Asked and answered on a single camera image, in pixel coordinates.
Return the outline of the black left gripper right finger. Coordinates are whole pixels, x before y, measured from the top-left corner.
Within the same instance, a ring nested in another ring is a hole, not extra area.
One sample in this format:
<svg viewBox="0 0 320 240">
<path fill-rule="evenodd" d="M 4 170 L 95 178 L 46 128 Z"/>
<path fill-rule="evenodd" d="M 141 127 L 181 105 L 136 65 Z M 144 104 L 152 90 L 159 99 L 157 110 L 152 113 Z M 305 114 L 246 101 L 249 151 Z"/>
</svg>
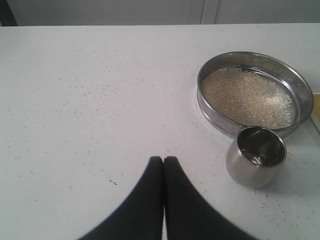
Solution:
<svg viewBox="0 0 320 240">
<path fill-rule="evenodd" d="M 178 159 L 164 159 L 165 225 L 169 240 L 251 240 L 200 195 Z"/>
</svg>

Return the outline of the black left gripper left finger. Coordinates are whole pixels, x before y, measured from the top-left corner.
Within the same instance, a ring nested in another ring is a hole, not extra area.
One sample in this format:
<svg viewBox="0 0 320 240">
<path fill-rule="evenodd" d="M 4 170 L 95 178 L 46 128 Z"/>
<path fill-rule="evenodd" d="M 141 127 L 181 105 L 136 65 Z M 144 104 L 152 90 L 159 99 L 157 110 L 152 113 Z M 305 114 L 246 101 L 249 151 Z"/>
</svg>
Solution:
<svg viewBox="0 0 320 240">
<path fill-rule="evenodd" d="M 122 204 L 82 240 L 160 240 L 164 220 L 164 164 L 150 157 L 139 181 Z"/>
</svg>

